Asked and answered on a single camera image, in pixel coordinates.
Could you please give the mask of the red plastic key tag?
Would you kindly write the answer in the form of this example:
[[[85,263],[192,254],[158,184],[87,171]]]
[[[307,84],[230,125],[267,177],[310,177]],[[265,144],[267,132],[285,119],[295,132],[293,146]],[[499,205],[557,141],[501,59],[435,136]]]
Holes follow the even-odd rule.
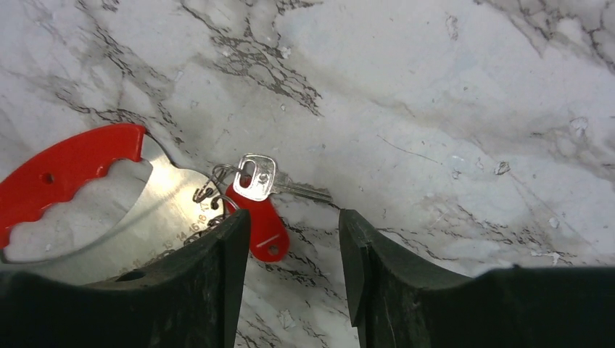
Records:
[[[262,262],[283,260],[289,251],[289,234],[271,200],[252,201],[236,193],[233,185],[226,189],[226,196],[240,209],[249,211],[252,255]]]

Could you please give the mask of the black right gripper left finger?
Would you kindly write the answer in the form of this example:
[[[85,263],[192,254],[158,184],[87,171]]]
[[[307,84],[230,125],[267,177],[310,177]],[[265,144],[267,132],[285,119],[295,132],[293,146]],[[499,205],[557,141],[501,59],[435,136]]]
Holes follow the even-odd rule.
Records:
[[[144,268],[70,285],[1,273],[3,347],[232,347],[249,254],[250,215]]]

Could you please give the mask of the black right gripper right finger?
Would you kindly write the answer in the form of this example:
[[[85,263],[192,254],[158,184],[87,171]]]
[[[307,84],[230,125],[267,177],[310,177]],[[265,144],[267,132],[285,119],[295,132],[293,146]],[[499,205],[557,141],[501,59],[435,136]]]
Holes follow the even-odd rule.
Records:
[[[347,305],[362,347],[612,347],[614,269],[442,268],[339,213]]]

